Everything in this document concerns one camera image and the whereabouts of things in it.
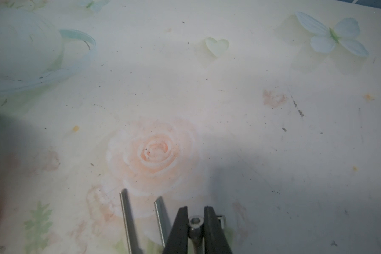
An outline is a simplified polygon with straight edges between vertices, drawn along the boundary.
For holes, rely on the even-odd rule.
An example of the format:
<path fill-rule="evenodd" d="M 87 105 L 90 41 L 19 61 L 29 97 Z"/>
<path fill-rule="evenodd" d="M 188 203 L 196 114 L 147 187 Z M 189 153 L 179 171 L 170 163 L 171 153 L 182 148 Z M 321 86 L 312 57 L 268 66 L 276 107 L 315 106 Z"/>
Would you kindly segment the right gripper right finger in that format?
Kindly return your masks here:
<path fill-rule="evenodd" d="M 204 249 L 206 254 L 232 254 L 213 207 L 204 208 Z"/>

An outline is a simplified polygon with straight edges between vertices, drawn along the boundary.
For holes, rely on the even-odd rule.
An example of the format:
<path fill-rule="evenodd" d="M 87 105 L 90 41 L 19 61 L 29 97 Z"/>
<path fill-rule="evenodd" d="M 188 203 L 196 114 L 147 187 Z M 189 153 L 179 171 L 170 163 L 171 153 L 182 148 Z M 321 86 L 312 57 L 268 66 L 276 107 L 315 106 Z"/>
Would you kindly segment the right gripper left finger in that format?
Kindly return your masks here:
<path fill-rule="evenodd" d="M 188 251 L 188 208 L 178 209 L 174 224 L 167 239 L 163 254 L 187 254 Z"/>

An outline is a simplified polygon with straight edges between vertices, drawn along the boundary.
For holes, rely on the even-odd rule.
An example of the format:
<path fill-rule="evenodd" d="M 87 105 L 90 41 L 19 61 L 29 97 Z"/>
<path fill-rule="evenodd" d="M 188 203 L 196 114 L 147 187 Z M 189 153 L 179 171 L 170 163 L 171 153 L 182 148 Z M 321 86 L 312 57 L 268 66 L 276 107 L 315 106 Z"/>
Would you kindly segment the metal socket screw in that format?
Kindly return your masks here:
<path fill-rule="evenodd" d="M 188 237 L 191 239 L 195 254 L 203 254 L 204 218 L 196 215 L 188 219 Z"/>

